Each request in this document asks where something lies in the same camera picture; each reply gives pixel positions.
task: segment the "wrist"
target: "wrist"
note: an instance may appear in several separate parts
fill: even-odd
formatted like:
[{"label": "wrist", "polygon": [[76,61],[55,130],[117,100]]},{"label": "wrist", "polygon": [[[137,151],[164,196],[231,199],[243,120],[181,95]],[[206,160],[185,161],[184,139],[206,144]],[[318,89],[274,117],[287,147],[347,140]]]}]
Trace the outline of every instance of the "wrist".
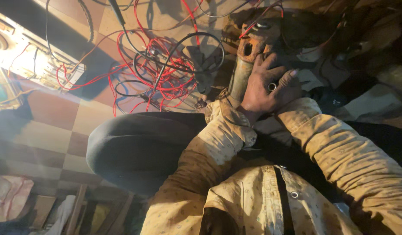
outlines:
[{"label": "wrist", "polygon": [[249,109],[246,109],[242,104],[236,108],[236,110],[240,113],[242,113],[247,120],[249,120],[250,126],[253,126],[253,124],[259,119],[259,117],[262,115],[262,113],[259,112],[254,112],[250,111]]}]

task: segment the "tiled floor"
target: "tiled floor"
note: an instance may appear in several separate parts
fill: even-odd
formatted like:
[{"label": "tiled floor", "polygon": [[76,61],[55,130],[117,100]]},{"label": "tiled floor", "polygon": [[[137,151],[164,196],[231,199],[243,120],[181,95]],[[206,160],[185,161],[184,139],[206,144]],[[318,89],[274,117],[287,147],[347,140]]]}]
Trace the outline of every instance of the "tiled floor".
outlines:
[{"label": "tiled floor", "polygon": [[[46,0],[35,1],[42,7],[46,2]],[[117,1],[119,4],[128,4],[130,0]],[[94,25],[93,43],[99,42],[104,35],[120,30],[121,27],[111,9],[91,0],[84,0],[84,2],[91,13]],[[167,28],[187,15],[179,0],[168,1],[168,4],[165,4],[165,1],[156,2],[153,4],[151,0],[140,1],[138,15],[144,27],[148,25],[156,29]],[[188,1],[188,3],[191,8],[195,6],[194,1]],[[217,13],[224,13],[233,8],[232,1],[226,1],[227,3],[228,5],[218,7]],[[155,17],[152,20],[151,15],[146,13],[147,9],[153,10],[152,14]],[[49,11],[82,35],[84,39],[88,38],[87,20],[77,0],[52,0]],[[135,28],[132,7],[123,12],[123,15],[127,28]],[[202,31],[208,31],[219,37],[223,24],[221,20],[201,17],[197,22]],[[155,32],[155,34],[180,39],[191,32],[193,27],[188,21],[177,29]],[[115,43],[116,36],[112,35],[99,45],[100,54],[95,52],[87,58],[88,79],[108,72],[111,63],[121,61]],[[108,192],[107,195],[110,195],[109,192],[112,192],[111,195],[117,194],[118,190],[114,188],[114,185],[93,174],[85,161],[89,134],[99,124],[113,118],[114,98],[107,80],[102,79],[98,83],[65,94],[50,91],[29,81],[21,82],[21,87],[24,90],[31,88],[40,88],[40,90],[31,93],[26,98],[26,104],[21,108],[0,112],[0,173],[23,175],[33,179],[35,182],[33,191],[42,195],[74,194],[81,183],[89,184],[91,189]],[[145,89],[134,85],[129,88],[136,93]],[[188,101],[192,99],[196,101],[196,97],[189,97]],[[139,102],[141,102],[139,98],[127,98],[120,101],[120,106],[130,111]],[[135,112],[144,110],[145,105],[141,105]],[[157,111],[152,106],[149,110]],[[188,112],[188,110],[190,108],[185,103],[177,109],[178,112]]]}]

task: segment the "fingernail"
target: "fingernail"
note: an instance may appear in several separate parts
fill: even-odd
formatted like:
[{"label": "fingernail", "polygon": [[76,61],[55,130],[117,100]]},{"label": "fingernail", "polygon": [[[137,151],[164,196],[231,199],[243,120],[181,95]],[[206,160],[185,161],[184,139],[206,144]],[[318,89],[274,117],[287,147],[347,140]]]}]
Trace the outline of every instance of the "fingernail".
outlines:
[{"label": "fingernail", "polygon": [[296,76],[298,75],[298,69],[296,69],[296,70],[290,72],[289,75],[290,75],[291,77],[296,77]]}]

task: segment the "finger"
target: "finger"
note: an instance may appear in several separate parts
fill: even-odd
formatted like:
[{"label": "finger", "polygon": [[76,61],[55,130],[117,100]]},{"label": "finger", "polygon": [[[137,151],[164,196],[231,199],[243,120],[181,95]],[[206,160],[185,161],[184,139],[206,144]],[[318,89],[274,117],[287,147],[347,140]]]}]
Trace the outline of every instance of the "finger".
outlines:
[{"label": "finger", "polygon": [[264,55],[259,54],[256,56],[256,60],[254,61],[254,66],[261,66],[263,63]]},{"label": "finger", "polygon": [[285,66],[276,67],[274,69],[266,71],[267,78],[269,79],[267,82],[276,82],[278,81],[287,71]]},{"label": "finger", "polygon": [[265,61],[261,64],[265,69],[271,69],[277,66],[278,55],[276,53],[270,54]]},{"label": "finger", "polygon": [[282,78],[279,80],[279,85],[280,87],[287,87],[287,86],[297,86],[297,85],[301,85],[301,83],[299,82],[298,79],[298,70],[295,69],[291,69],[289,71],[287,71]]}]

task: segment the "ring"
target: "ring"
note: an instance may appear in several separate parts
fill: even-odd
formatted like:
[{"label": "ring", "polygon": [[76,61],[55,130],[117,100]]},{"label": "ring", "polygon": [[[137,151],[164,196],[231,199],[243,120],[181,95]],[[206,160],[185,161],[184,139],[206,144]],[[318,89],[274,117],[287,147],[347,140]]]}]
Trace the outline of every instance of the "ring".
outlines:
[{"label": "ring", "polygon": [[270,92],[274,91],[276,88],[278,87],[278,85],[276,85],[275,83],[269,83],[268,85],[268,90]]}]

